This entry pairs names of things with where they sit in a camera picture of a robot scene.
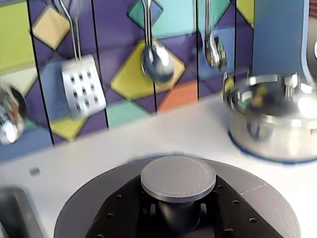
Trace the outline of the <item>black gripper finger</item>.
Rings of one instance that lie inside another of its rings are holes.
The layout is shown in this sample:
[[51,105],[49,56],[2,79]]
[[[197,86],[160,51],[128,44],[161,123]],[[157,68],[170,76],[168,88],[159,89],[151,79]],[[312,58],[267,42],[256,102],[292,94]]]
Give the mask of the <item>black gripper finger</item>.
[[265,238],[266,228],[258,213],[227,182],[218,178],[203,199],[206,216],[196,238]]
[[144,191],[140,178],[133,178],[104,201],[85,237],[162,238],[158,201]]

